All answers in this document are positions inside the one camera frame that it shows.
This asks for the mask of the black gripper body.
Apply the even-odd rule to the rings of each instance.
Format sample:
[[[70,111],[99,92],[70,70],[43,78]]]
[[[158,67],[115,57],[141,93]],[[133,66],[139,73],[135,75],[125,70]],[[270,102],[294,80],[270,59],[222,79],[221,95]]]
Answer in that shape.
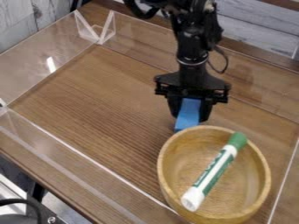
[[[155,93],[163,95],[169,102],[179,102],[183,98],[227,103],[231,85],[209,73],[181,76],[179,72],[157,75]]]

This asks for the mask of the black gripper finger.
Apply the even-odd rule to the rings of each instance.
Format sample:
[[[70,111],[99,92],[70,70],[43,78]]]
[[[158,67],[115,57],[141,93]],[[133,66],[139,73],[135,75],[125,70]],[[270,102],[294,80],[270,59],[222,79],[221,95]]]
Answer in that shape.
[[[167,98],[169,107],[174,117],[179,115],[183,99],[181,97],[173,96]]]
[[[210,119],[213,110],[213,99],[201,101],[201,122],[206,122]]]

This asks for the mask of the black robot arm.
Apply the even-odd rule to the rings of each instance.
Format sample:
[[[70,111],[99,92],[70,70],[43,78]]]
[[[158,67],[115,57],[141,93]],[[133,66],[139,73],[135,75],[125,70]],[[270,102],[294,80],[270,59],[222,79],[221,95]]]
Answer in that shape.
[[[123,0],[141,19],[158,13],[170,18],[178,43],[179,70],[154,77],[155,92],[165,96],[173,116],[183,112],[189,100],[197,101],[197,122],[210,119],[213,107],[226,103],[231,85],[213,76],[210,52],[219,52],[223,28],[218,20],[215,0]]]

